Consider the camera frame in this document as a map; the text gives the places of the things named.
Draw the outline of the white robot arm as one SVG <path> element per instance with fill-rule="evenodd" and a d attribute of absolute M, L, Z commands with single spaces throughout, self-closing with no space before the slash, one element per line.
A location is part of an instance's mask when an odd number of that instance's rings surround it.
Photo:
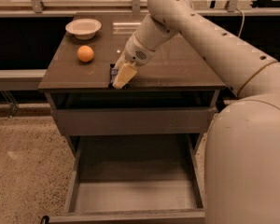
<path fill-rule="evenodd" d="M 280 224 L 280 62 L 196 13 L 189 0 L 147 0 L 115 67 L 120 89 L 181 34 L 236 96 L 205 147 L 206 224 Z"/>

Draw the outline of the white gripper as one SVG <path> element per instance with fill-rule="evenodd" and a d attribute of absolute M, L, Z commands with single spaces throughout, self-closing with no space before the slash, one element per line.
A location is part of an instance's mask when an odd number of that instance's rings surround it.
<path fill-rule="evenodd" d="M 155 52 L 154 46 L 137 38 L 136 34 L 132 34 L 125 45 L 124 52 L 115 63 L 114 68 L 119 71 L 114 79 L 113 87 L 122 89 L 137 74 L 135 64 L 138 66 L 147 64 Z"/>

